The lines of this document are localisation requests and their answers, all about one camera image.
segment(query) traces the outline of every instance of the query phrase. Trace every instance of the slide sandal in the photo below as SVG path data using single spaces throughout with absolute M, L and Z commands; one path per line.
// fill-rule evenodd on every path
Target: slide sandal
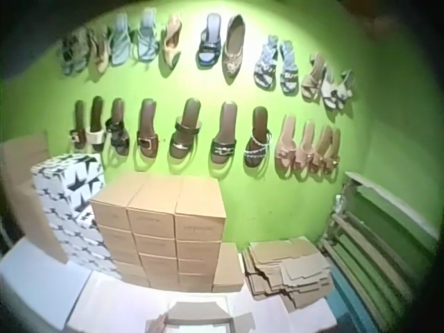
M 318 173 L 322 167 L 324 154 L 327 152 L 328 147 L 332 144 L 333 130 L 329 125 L 322 128 L 321 135 L 319 137 L 316 148 L 314 149 L 313 158 L 310 163 L 310 171 Z
M 321 95 L 325 106 L 331 110 L 336 109 L 335 90 L 336 86 L 334 85 L 333 71 L 330 67 L 326 67 L 324 80 L 321 84 Z
M 152 99 L 144 99 L 140 109 L 139 130 L 137 131 L 137 145 L 143 156 L 155 158 L 159 147 L 159 137 L 154 131 L 154 115 L 156 102 Z
M 207 27 L 200 34 L 198 61 L 201 66 L 214 65 L 221 54 L 221 16 L 208 14 Z
M 221 109 L 219 132 L 211 143 L 211 161 L 215 164 L 224 164 L 234 155 L 234 149 L 236 148 L 236 118 L 236 103 L 225 102 Z
M 311 161 L 314 154 L 313 147 L 314 138 L 314 122 L 307 120 L 302 132 L 302 140 L 296 149 L 295 159 L 293 163 L 294 170 L 303 170 Z
M 341 145 L 341 130 L 339 128 L 335 128 L 333 130 L 333 138 L 332 145 L 328 148 L 327 152 L 324 155 L 324 173 L 330 174 L 339 163 L 339 147 Z
M 130 136 L 125 129 L 123 114 L 125 104 L 121 99 L 115 99 L 112 102 L 111 118 L 106 123 L 106 131 L 111 133 L 111 146 L 116 148 L 119 155 L 127 155 L 130 150 Z
M 253 111 L 253 130 L 244 152 L 244 162 L 249 168 L 258 167 L 268 152 L 272 137 L 267 123 L 267 109 L 257 106 Z
M 310 74 L 307 74 L 300 86 L 302 95 L 306 99 L 313 99 L 318 92 L 325 65 L 325 60 L 320 53 L 310 55 L 310 63 L 313 65 Z
M 176 119 L 176 131 L 171 137 L 169 153 L 172 157 L 181 160 L 193 148 L 194 138 L 199 133 L 202 123 L 198 120 L 200 101 L 188 99 L 185 103 L 183 115 Z
M 103 99 L 100 96 L 94 97 L 91 107 L 91 119 L 89 128 L 86 131 L 86 139 L 92 148 L 101 153 L 105 146 L 106 132 L 102 129 Z
M 71 142 L 76 149 L 84 149 L 86 145 L 84 113 L 85 103 L 83 101 L 77 101 L 74 106 L 75 128 L 69 131 Z
M 275 164 L 282 171 L 287 171 L 292 167 L 295 153 L 296 143 L 293 140 L 296 127 L 296 117 L 287 114 L 282 122 L 282 129 L 275 148 Z

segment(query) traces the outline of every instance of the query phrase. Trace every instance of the stack of boxes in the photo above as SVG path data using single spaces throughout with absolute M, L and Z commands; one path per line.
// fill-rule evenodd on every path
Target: stack of boxes
M 88 200 L 105 186 L 99 154 L 65 154 L 31 168 L 49 225 L 68 258 L 119 278 Z

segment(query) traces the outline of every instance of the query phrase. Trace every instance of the beige sandal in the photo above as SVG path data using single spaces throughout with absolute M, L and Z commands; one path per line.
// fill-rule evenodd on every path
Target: beige sandal
M 275 165 L 287 171 L 293 164 L 296 154 L 296 143 L 293 140 L 296 117 L 287 114 L 282 122 L 282 129 L 275 148 Z
M 324 155 L 330 144 L 332 144 L 332 136 L 332 128 L 329 125 L 324 126 L 316 148 L 314 149 L 313 159 L 310 162 L 311 172 L 318 173 L 319 169 L 322 167 Z
M 340 160 L 338 156 L 340 145 L 341 145 L 341 130 L 339 128 L 335 128 L 333 130 L 332 144 L 328 148 L 323 158 L 324 173 L 330 174 L 335 170 L 335 168 L 337 168 Z
M 304 132 L 302 134 L 302 140 L 300 145 L 296 149 L 295 160 L 293 163 L 293 169 L 303 170 L 311 161 L 314 154 L 313 147 L 314 138 L 314 122 L 306 121 L 304 125 Z

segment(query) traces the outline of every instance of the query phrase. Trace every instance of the box lid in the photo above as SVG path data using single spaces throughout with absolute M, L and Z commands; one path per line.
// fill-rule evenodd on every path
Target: box lid
M 140 190 L 140 187 L 146 179 L 145 173 L 126 173 L 119 177 L 119 179 L 106 185 L 104 189 L 89 201 L 92 203 L 126 207 Z
M 150 174 L 144 186 L 128 204 L 128 209 L 174 214 L 182 177 Z
M 225 219 L 219 182 L 213 178 L 184 177 L 176 214 Z

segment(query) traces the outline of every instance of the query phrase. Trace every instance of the women's sandal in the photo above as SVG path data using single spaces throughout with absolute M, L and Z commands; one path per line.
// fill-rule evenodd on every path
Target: women's sandal
M 316 53 L 310 55 L 310 63 L 313 65 L 313 68 L 310 74 L 307 74 L 300 84 L 302 95 L 306 99 L 313 99 L 318 93 L 323 77 L 325 60 L 320 53 Z
M 316 148 L 314 149 L 313 159 L 310 163 L 310 171 L 318 173 L 323 165 L 323 158 L 328 147 L 332 143 L 333 130 L 329 125 L 323 127 Z
M 199 112 L 200 101 L 188 99 L 182 116 L 176 119 L 176 131 L 171 137 L 169 153 L 172 157 L 181 160 L 193 148 L 194 139 L 202 127 L 202 123 L 198 120 Z
M 71 142 L 76 149 L 84 149 L 86 145 L 84 113 L 85 103 L 83 101 L 77 101 L 74 106 L 75 128 L 69 131 Z
M 208 14 L 207 27 L 200 34 L 198 61 L 201 66 L 214 65 L 221 54 L 221 16 Z
M 163 42 L 163 52 L 165 62 L 174 68 L 178 57 L 180 55 L 179 49 L 179 37 L 182 30 L 182 22 L 180 21 L 178 14 L 172 14 L 169 17 L 168 24 L 166 25 L 166 31 Z
M 343 81 L 339 83 L 334 91 L 336 106 L 340 110 L 344 109 L 345 102 L 353 96 L 352 86 L 355 82 L 355 73 L 352 70 L 344 71 L 341 76 Z
M 111 32 L 110 48 L 111 63 L 113 66 L 124 64 L 130 57 L 131 38 L 128 26 L 128 17 L 122 12 L 117 15 L 116 24 Z
M 112 102 L 111 118 L 106 123 L 106 131 L 111 133 L 111 146 L 116 148 L 119 155 L 128 155 L 130 149 L 130 136 L 125 129 L 123 114 L 125 105 L 121 99 L 115 99 Z
M 339 147 L 341 145 L 341 130 L 335 128 L 333 130 L 332 144 L 328 148 L 323 158 L 323 171 L 331 174 L 339 164 Z
M 294 56 L 293 44 L 285 40 L 280 45 L 280 53 L 284 60 L 282 73 L 280 74 L 280 86 L 284 94 L 294 94 L 298 88 L 298 66 Z
M 282 122 L 282 129 L 275 148 L 275 164 L 281 171 L 287 171 L 293 166 L 296 143 L 293 140 L 296 127 L 296 117 L 287 114 Z
M 263 106 L 256 107 L 253 111 L 253 130 L 244 153 L 244 162 L 249 168 L 258 167 L 268 153 L 272 137 L 267 123 L 267 109 Z
M 223 65 L 229 76 L 235 76 L 244 57 L 245 21 L 241 15 L 233 16 L 228 22 L 227 37 L 223 47 Z
M 137 145 L 142 155 L 149 158 L 157 156 L 159 137 L 154 131 L 154 116 L 156 102 L 152 99 L 144 99 L 140 109 L 139 130 L 137 131 Z
M 304 125 L 302 140 L 296 149 L 293 170 L 302 171 L 311 162 L 314 154 L 313 138 L 314 122 L 308 120 Z
M 90 126 L 86 130 L 86 140 L 98 153 L 103 151 L 106 140 L 106 132 L 102 129 L 102 111 L 103 99 L 100 96 L 96 96 L 92 101 Z
M 159 52 L 155 16 L 155 9 L 147 8 L 140 21 L 140 27 L 137 31 L 137 52 L 141 61 L 153 61 Z
M 278 41 L 277 36 L 269 35 L 267 43 L 262 47 L 261 56 L 256 62 L 253 77 L 260 88 L 270 89 L 275 82 Z
M 234 149 L 236 148 L 236 118 L 236 103 L 225 102 L 221 109 L 219 132 L 211 143 L 211 161 L 215 164 L 224 164 L 234 155 Z
M 336 86 L 334 85 L 333 71 L 330 67 L 326 67 L 321 85 L 321 95 L 325 106 L 330 110 L 336 109 L 335 90 Z

